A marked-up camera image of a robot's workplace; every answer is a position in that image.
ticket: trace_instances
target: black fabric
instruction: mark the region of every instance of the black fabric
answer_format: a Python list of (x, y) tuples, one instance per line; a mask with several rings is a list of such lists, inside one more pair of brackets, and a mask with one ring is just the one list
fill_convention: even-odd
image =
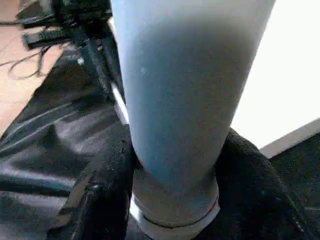
[(270, 159), (320, 230), (320, 133)]
[[(77, 59), (63, 54), (0, 141), (1, 240), (124, 237), (136, 161), (129, 130)], [(270, 161), (233, 130), (216, 177), (221, 210), (196, 239), (318, 239)], [(147, 239), (129, 217), (126, 240)]]

